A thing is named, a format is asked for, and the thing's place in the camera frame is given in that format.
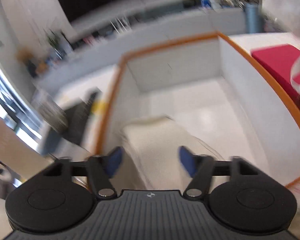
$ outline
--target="desk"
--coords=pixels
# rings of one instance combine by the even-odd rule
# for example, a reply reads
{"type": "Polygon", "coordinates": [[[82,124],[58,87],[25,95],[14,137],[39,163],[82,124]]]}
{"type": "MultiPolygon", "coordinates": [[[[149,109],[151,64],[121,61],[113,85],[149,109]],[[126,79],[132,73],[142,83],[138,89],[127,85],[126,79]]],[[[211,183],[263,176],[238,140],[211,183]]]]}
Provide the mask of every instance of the desk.
{"type": "Polygon", "coordinates": [[[183,36],[220,31],[226,35],[245,33],[245,14],[241,8],[226,8],[218,12],[195,9],[168,15],[147,24],[133,26],[132,30],[116,38],[74,52],[74,58],[48,71],[37,80],[37,86],[51,96],[64,86],[105,66],[116,64],[122,54],[153,43],[183,36]]]}
{"type": "Polygon", "coordinates": [[[282,44],[291,44],[300,50],[300,38],[292,33],[257,33],[232,35],[230,37],[249,54],[251,54],[252,49],[282,44]]]}
{"type": "MultiPolygon", "coordinates": [[[[103,110],[105,108],[104,105],[107,104],[109,100],[112,81],[114,81],[117,69],[117,65],[111,65],[97,70],[93,74],[66,85],[55,97],[55,102],[62,109],[67,109],[80,102],[80,100],[87,101],[92,91],[96,89],[101,91],[101,95],[99,96],[100,107],[98,107],[97,111],[90,114],[81,145],[92,154],[95,149],[96,138],[98,137],[98,126],[102,119],[103,110]]],[[[48,123],[44,122],[39,132],[42,135],[42,139],[38,142],[39,153],[42,151],[49,129],[50,126],[48,123]]]]}

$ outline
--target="white cloth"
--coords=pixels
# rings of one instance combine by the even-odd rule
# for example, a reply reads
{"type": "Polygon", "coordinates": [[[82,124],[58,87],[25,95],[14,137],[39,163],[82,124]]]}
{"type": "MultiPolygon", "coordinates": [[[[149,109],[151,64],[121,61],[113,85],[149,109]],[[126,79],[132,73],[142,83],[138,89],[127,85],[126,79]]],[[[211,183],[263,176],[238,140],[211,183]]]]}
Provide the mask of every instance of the white cloth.
{"type": "MultiPolygon", "coordinates": [[[[122,166],[131,187],[146,190],[173,190],[183,192],[191,181],[183,168],[178,148],[188,147],[194,154],[223,158],[206,143],[190,135],[168,117],[136,120],[122,129],[125,160],[122,166]]],[[[214,186],[225,182],[216,177],[214,186]]]]}

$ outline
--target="yellow object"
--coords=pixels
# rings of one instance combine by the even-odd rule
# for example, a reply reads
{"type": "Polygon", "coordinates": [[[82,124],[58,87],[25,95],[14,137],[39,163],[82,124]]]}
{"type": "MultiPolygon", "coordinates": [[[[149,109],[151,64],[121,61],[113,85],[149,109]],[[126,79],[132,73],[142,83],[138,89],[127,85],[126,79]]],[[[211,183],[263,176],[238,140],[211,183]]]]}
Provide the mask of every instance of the yellow object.
{"type": "Polygon", "coordinates": [[[93,114],[103,114],[106,111],[107,103],[104,101],[95,101],[92,105],[91,112],[93,114]]]}
{"type": "Polygon", "coordinates": [[[47,69],[48,69],[48,65],[45,64],[45,63],[42,61],[42,62],[37,66],[35,72],[36,72],[37,74],[42,74],[42,73],[46,72],[47,69]]]}
{"type": "Polygon", "coordinates": [[[15,56],[20,62],[27,62],[34,57],[32,51],[26,47],[19,49],[15,56]]]}

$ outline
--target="white wall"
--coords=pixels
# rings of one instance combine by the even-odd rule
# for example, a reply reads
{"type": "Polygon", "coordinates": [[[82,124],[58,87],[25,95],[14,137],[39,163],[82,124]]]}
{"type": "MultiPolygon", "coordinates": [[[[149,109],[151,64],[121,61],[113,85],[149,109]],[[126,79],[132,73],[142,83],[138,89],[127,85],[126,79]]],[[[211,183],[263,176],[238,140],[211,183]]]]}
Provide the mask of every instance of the white wall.
{"type": "Polygon", "coordinates": [[[27,101],[30,101],[35,91],[31,76],[24,65],[15,59],[18,41],[11,30],[0,4],[0,68],[13,88],[27,101]]]}
{"type": "Polygon", "coordinates": [[[221,75],[217,39],[162,50],[128,62],[141,92],[221,75]]]}
{"type": "Polygon", "coordinates": [[[121,145],[121,137],[118,131],[126,124],[140,116],[140,92],[131,72],[126,69],[120,82],[118,95],[111,110],[111,119],[108,123],[103,154],[109,153],[114,145],[121,145]]]}
{"type": "Polygon", "coordinates": [[[20,43],[28,45],[38,55],[43,55],[48,48],[44,30],[62,29],[66,36],[74,38],[98,23],[109,21],[120,14],[165,1],[170,0],[121,0],[82,17],[71,26],[58,0],[1,0],[20,43]]]}
{"type": "Polygon", "coordinates": [[[54,71],[44,75],[38,85],[50,95],[76,80],[104,66],[117,64],[123,53],[182,36],[220,31],[225,35],[245,33],[245,15],[240,8],[229,8],[206,14],[202,10],[191,10],[169,15],[140,25],[133,31],[120,34],[116,39],[103,44],[86,47],[75,60],[68,61],[54,71]]]}
{"type": "Polygon", "coordinates": [[[300,177],[300,128],[272,87],[239,52],[222,39],[220,49],[223,76],[258,135],[269,175],[282,185],[292,182],[300,177]]]}

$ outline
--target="floor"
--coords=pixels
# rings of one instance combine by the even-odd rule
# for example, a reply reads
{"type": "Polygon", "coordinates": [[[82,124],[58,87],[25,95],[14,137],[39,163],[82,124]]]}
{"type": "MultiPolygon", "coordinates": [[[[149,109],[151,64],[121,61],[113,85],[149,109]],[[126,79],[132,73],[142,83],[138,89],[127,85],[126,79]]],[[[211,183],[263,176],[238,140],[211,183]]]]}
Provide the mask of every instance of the floor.
{"type": "Polygon", "coordinates": [[[152,91],[141,98],[141,116],[168,115],[225,160],[239,155],[256,165],[262,148],[224,78],[152,91]]]}

